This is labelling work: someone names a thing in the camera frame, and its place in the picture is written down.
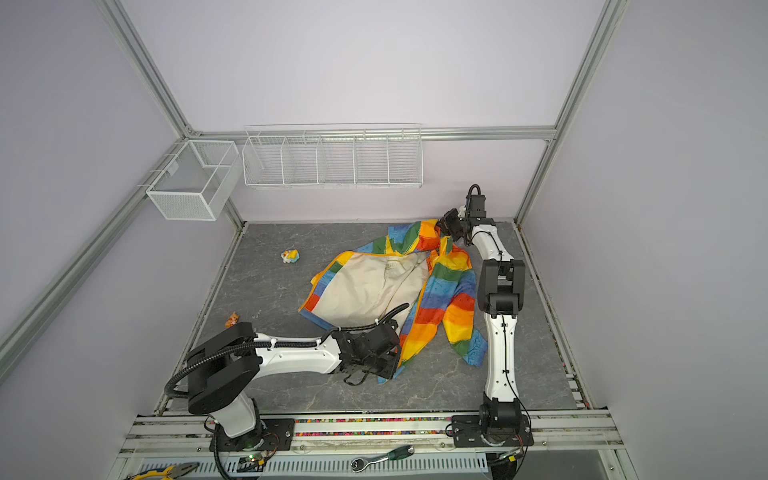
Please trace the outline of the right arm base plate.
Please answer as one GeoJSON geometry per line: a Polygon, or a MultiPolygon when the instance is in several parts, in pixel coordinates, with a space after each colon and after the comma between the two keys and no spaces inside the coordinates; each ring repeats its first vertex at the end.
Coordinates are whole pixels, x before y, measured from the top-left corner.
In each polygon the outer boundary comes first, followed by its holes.
{"type": "Polygon", "coordinates": [[[501,425],[486,425],[478,414],[454,415],[446,425],[446,435],[458,448],[529,447],[534,444],[527,416],[501,425]]]}

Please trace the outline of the rainbow striped jacket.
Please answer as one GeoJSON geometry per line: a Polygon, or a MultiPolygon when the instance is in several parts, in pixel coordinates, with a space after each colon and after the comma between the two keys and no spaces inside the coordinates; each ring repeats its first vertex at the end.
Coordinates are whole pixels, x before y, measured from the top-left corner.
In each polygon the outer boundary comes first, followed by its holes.
{"type": "Polygon", "coordinates": [[[469,365],[482,365],[488,343],[475,328],[477,278],[469,254],[436,221],[391,226],[356,250],[339,254],[311,281],[300,314],[324,328],[371,324],[399,305],[401,358],[396,370],[443,330],[469,365]]]}

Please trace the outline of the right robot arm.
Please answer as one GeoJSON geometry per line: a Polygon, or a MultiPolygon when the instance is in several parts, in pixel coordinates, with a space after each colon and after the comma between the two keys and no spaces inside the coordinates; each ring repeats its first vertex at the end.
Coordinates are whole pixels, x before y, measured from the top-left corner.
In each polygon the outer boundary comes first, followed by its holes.
{"type": "Polygon", "coordinates": [[[488,335],[487,378],[479,412],[453,416],[447,431],[459,448],[525,447],[532,443],[530,416],[515,379],[514,339],[524,305],[526,266],[505,248],[485,202],[480,186],[473,184],[465,206],[447,212],[438,222],[452,239],[475,247],[481,256],[476,301],[488,335]]]}

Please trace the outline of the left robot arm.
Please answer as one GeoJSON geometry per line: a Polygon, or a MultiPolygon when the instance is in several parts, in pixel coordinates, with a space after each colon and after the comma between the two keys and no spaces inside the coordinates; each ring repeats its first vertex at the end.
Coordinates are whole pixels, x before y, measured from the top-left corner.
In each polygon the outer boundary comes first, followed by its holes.
{"type": "Polygon", "coordinates": [[[370,376],[389,380],[399,368],[396,316],[400,304],[373,323],[333,327],[316,338],[275,337],[238,323],[193,349],[165,384],[164,394],[184,399],[188,412],[211,417],[230,439],[264,436],[258,407],[245,393],[255,379],[292,373],[341,374],[360,385],[370,376]]]}

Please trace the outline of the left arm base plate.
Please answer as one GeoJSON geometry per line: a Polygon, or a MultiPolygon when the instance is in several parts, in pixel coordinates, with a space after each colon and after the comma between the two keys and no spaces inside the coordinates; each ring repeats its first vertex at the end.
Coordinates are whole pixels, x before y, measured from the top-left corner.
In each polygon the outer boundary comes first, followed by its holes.
{"type": "Polygon", "coordinates": [[[295,425],[293,418],[278,417],[261,420],[254,430],[235,438],[216,431],[209,451],[214,451],[214,443],[219,452],[287,451],[291,448],[295,425]]]}

